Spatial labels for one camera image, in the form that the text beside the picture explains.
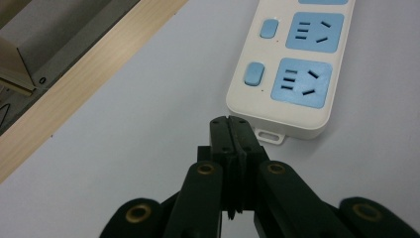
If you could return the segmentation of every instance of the blue outlet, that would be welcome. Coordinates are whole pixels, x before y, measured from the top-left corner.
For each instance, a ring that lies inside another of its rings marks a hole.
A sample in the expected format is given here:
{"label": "blue outlet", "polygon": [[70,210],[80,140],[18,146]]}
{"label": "blue outlet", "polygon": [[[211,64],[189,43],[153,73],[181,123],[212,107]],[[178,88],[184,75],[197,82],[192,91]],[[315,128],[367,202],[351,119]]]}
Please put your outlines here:
{"label": "blue outlet", "polygon": [[334,53],[340,41],[343,14],[298,12],[287,37],[290,49]]}
{"label": "blue outlet", "polygon": [[329,63],[303,59],[282,59],[271,98],[301,106],[322,108],[333,68]]}
{"label": "blue outlet", "polygon": [[299,0],[301,4],[320,4],[320,5],[344,5],[349,0]]}

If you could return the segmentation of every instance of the power switch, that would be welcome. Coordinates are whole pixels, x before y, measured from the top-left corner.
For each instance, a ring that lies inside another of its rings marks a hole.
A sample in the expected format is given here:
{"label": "power switch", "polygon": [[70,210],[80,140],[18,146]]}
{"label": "power switch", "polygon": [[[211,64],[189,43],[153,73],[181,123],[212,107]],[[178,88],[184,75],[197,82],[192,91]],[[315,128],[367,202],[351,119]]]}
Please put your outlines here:
{"label": "power switch", "polygon": [[278,21],[275,19],[267,19],[262,24],[260,36],[264,39],[271,39],[275,36],[277,31]]}
{"label": "power switch", "polygon": [[264,66],[260,62],[251,62],[245,72],[245,84],[258,86],[263,78]]}

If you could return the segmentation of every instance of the wooden board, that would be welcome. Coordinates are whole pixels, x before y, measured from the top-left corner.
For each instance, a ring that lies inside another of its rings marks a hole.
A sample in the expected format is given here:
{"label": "wooden board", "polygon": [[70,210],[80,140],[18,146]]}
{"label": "wooden board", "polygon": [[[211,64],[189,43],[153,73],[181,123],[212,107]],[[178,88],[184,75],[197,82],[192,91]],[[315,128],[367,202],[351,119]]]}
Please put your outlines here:
{"label": "wooden board", "polygon": [[0,137],[0,182],[47,140],[186,2],[142,0],[121,19]]}

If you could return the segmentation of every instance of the power strip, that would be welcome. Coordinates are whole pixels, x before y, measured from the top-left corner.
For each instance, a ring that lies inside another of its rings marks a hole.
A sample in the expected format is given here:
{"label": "power strip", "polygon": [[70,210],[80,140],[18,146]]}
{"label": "power strip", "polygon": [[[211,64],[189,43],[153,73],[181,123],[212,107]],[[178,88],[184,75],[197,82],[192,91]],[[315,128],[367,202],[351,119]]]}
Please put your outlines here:
{"label": "power strip", "polygon": [[261,0],[226,102],[261,141],[313,139],[333,106],[355,0]]}

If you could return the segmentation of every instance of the white table surface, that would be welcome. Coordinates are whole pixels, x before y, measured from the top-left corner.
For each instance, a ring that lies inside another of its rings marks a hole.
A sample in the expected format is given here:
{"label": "white table surface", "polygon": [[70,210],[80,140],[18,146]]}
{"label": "white table surface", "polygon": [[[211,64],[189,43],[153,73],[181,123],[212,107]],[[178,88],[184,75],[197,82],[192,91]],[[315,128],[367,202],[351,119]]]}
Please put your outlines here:
{"label": "white table surface", "polygon": [[[176,193],[225,96],[257,0],[190,0],[0,184],[0,237],[98,237],[137,197]],[[420,2],[356,3],[331,119],[262,143],[325,201],[363,196],[420,231]],[[253,214],[222,237],[258,237]]]}

